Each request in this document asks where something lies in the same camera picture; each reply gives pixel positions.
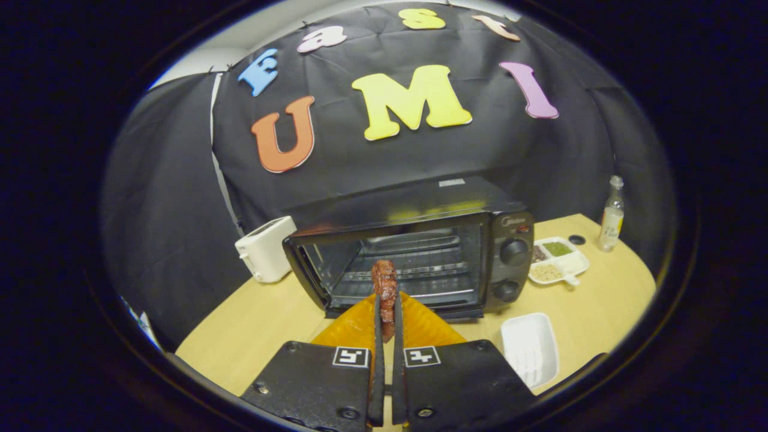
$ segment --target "letter m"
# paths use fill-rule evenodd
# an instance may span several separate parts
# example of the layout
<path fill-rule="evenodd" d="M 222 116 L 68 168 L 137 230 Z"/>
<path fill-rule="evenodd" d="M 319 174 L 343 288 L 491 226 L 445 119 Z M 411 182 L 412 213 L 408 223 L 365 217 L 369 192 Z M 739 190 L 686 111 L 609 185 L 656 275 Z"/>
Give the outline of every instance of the letter m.
<path fill-rule="evenodd" d="M 448 81 L 450 71 L 441 65 L 421 66 L 413 72 L 409 88 L 384 74 L 356 79 L 352 88 L 362 91 L 368 109 L 370 126 L 364 133 L 366 139 L 375 141 L 400 132 L 400 126 L 389 118 L 387 108 L 412 130 L 418 129 L 422 122 L 425 102 L 429 106 L 427 124 L 433 128 L 466 125 L 472 121 L 472 114 L 462 108 Z"/>

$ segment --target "black fabric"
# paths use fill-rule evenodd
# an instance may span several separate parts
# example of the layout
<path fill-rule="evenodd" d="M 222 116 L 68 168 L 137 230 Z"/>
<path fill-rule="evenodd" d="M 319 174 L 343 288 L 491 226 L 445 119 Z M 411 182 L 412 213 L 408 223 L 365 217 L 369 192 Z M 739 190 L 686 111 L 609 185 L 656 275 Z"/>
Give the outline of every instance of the black fabric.
<path fill-rule="evenodd" d="M 441 29 L 412 30 L 398 12 L 428 8 Z M 582 50 L 527 18 L 502 17 L 511 42 L 472 18 L 483 12 L 398 3 L 358 8 L 301 28 L 247 56 L 223 74 L 214 105 L 214 152 L 243 230 L 291 209 L 411 181 L 481 175 L 526 203 L 538 221 L 582 213 L 599 222 L 612 174 L 624 177 L 627 213 L 621 238 L 652 272 L 676 226 L 664 153 L 631 96 Z M 296 51 L 315 30 L 341 25 L 348 39 Z M 268 48 L 277 48 L 276 79 L 257 97 L 238 81 Z M 498 64 L 530 65 L 556 119 L 532 118 L 515 79 Z M 357 78 L 383 73 L 409 87 L 423 65 L 445 65 L 472 123 L 367 141 Z M 177 346 L 247 280 L 233 243 L 238 234 L 211 161 L 213 75 L 181 78 L 149 91 L 118 137 L 104 184 L 107 262 L 121 295 L 146 311 L 161 343 Z M 307 95 L 315 147 L 282 174 L 260 163 L 253 123 L 273 112 L 278 144 L 295 144 L 285 107 Z"/>
<path fill-rule="evenodd" d="M 104 178 L 102 235 L 114 286 L 178 344 L 250 274 L 210 148 L 214 75 L 149 91 L 118 135 Z"/>
<path fill-rule="evenodd" d="M 428 8 L 446 22 L 441 29 L 412 30 L 398 11 Z M 612 174 L 624 177 L 627 215 L 621 238 L 652 272 L 660 268 L 674 229 L 674 194 L 660 143 L 621 85 L 583 51 L 522 18 L 509 31 L 521 42 L 491 32 L 466 8 L 396 3 L 358 8 L 316 22 L 264 45 L 225 75 L 214 105 L 214 151 L 233 206 L 245 230 L 313 201 L 427 178 L 480 174 L 524 201 L 537 220 L 582 213 L 599 222 Z M 302 37 L 341 25 L 340 45 L 300 54 Z M 276 79 L 257 97 L 238 81 L 249 64 L 276 48 Z M 556 119 L 532 118 L 526 100 L 500 61 L 530 65 Z M 367 110 L 352 82 L 384 73 L 408 87 L 416 68 L 446 65 L 469 125 L 411 131 L 367 141 Z M 274 174 L 259 161 L 251 125 L 272 112 L 283 151 L 295 143 L 290 102 L 312 95 L 315 148 L 298 168 Z M 400 121 L 390 114 L 393 121 Z"/>

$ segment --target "orange letter u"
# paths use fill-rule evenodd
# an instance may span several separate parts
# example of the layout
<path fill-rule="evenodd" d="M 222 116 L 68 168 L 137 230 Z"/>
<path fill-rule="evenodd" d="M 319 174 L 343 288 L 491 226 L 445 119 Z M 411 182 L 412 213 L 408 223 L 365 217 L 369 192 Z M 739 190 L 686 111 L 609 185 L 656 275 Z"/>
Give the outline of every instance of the orange letter u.
<path fill-rule="evenodd" d="M 315 131 L 310 117 L 310 105 L 314 101 L 314 97 L 304 96 L 286 106 L 286 113 L 293 116 L 293 127 L 296 129 L 296 145 L 290 151 L 283 152 L 277 147 L 275 123 L 280 115 L 273 112 L 253 123 L 250 131 L 256 135 L 259 160 L 264 169 L 274 173 L 285 172 L 303 164 L 310 156 L 315 147 Z"/>

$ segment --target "toaster oven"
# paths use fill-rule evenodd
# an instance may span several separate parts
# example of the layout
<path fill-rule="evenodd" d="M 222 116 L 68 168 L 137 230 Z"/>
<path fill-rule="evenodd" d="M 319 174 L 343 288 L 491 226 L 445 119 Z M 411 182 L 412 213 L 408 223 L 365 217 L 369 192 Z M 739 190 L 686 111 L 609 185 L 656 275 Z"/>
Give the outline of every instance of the toaster oven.
<path fill-rule="evenodd" d="M 283 249 L 327 317 L 373 292 L 377 260 L 391 260 L 399 289 L 447 321 L 517 300 L 528 276 L 533 216 L 482 178 L 408 184 L 322 207 L 293 212 L 305 223 Z"/>

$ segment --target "glass bottle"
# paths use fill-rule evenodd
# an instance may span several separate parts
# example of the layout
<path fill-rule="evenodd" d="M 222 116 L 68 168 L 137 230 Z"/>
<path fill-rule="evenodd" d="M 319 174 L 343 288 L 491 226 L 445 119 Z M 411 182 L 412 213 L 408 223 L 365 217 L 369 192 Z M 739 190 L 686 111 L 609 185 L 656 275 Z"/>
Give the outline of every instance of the glass bottle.
<path fill-rule="evenodd" d="M 624 181 L 617 175 L 611 176 L 611 196 L 605 202 L 603 221 L 600 223 L 600 237 L 598 245 L 603 252 L 614 250 L 619 241 L 621 223 L 624 221 L 624 199 L 621 197 L 621 188 Z"/>

